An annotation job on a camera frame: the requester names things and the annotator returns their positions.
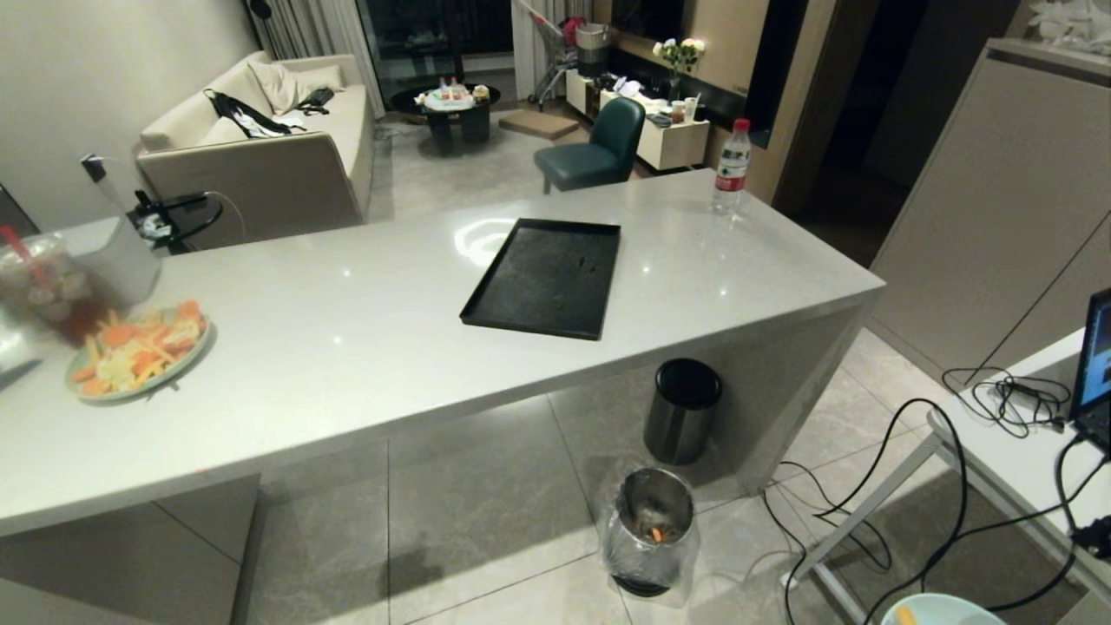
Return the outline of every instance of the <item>mug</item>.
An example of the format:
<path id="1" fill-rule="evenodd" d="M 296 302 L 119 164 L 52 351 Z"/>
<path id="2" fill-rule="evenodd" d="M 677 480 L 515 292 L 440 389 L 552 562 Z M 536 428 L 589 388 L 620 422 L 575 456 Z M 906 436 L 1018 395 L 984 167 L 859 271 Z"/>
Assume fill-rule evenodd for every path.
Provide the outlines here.
<path id="1" fill-rule="evenodd" d="M 687 117 L 685 103 L 682 100 L 671 102 L 671 123 L 682 123 Z"/>

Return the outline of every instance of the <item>doorway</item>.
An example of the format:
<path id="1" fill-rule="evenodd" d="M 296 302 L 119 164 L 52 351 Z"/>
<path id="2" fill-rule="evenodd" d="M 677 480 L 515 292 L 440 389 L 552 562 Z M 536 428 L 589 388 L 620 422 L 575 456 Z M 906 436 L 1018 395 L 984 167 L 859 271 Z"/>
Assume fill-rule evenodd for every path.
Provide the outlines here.
<path id="1" fill-rule="evenodd" d="M 441 77 L 483 82 L 514 101 L 511 1 L 358 0 L 387 105 L 401 91 L 434 87 Z"/>
<path id="2" fill-rule="evenodd" d="M 814 84 L 822 88 L 811 89 L 777 208 L 869 266 L 984 43 L 1007 33 L 1019 4 L 868 0 L 839 6 L 814 73 Z"/>

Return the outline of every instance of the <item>black bag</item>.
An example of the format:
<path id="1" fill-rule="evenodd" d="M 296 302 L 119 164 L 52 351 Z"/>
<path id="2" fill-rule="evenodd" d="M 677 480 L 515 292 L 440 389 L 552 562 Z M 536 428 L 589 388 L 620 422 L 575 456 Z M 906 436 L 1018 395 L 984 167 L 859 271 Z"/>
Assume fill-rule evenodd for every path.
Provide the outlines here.
<path id="1" fill-rule="evenodd" d="M 327 104 L 328 100 L 331 100 L 334 94 L 336 93 L 327 87 L 317 89 L 312 93 L 309 93 L 309 97 L 306 98 L 303 102 L 294 107 L 294 109 L 303 112 L 306 115 L 310 115 L 314 112 L 329 114 L 330 111 L 324 108 L 324 104 Z"/>
<path id="2" fill-rule="evenodd" d="M 212 108 L 216 109 L 217 114 L 220 117 L 227 117 L 228 119 L 234 121 L 236 125 L 239 125 L 240 130 L 243 131 L 243 134 L 247 134 L 248 137 L 266 137 L 267 134 L 252 133 L 249 127 L 243 125 L 239 115 L 251 118 L 260 128 L 269 130 L 270 132 L 278 134 L 291 134 L 293 132 L 288 125 L 271 120 L 269 117 L 260 113 L 231 95 L 221 93 L 213 89 L 206 89 L 204 94 L 208 95 L 209 101 L 212 102 Z"/>

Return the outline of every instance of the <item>throw pillow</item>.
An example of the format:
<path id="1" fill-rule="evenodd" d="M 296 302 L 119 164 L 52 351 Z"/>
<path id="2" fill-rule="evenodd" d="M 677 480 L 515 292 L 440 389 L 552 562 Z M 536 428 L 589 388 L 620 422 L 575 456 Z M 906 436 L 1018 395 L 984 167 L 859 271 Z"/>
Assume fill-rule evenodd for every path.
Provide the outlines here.
<path id="1" fill-rule="evenodd" d="M 339 93 L 343 90 L 343 75 L 340 65 L 328 65 L 309 71 L 293 72 L 297 78 L 297 103 L 301 103 L 317 89 L 331 89 Z"/>
<path id="2" fill-rule="evenodd" d="M 274 114 L 284 114 L 300 102 L 298 95 L 298 82 L 293 72 L 278 63 L 259 63 L 250 61 L 247 63 L 254 72 L 254 78 L 259 79 L 259 87 L 270 102 L 270 108 Z"/>
<path id="3" fill-rule="evenodd" d="M 198 145 L 214 145 L 217 143 L 231 143 L 232 141 L 242 141 L 247 139 L 247 134 L 243 133 L 243 129 L 239 127 L 238 123 L 228 119 L 227 117 L 221 117 L 217 120 L 212 128 L 209 128 L 204 138 L 197 142 Z"/>

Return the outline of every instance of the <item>trash can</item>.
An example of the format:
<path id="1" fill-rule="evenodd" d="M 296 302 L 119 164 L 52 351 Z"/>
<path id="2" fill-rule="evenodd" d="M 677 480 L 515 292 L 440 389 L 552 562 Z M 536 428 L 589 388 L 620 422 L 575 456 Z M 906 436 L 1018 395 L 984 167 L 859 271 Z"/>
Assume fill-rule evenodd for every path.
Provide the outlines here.
<path id="1" fill-rule="evenodd" d="M 602 542 L 607 571 L 619 586 L 654 597 L 691 575 L 699 535 L 690 487 L 658 468 L 629 474 L 613 502 Z"/>
<path id="2" fill-rule="evenodd" d="M 669 465 L 699 460 L 710 435 L 721 379 L 690 359 L 668 361 L 655 372 L 655 399 L 644 423 L 644 445 Z"/>
<path id="3" fill-rule="evenodd" d="M 610 27 L 602 23 L 583 23 L 574 29 L 579 53 L 579 75 L 598 78 L 605 72 L 610 53 Z"/>

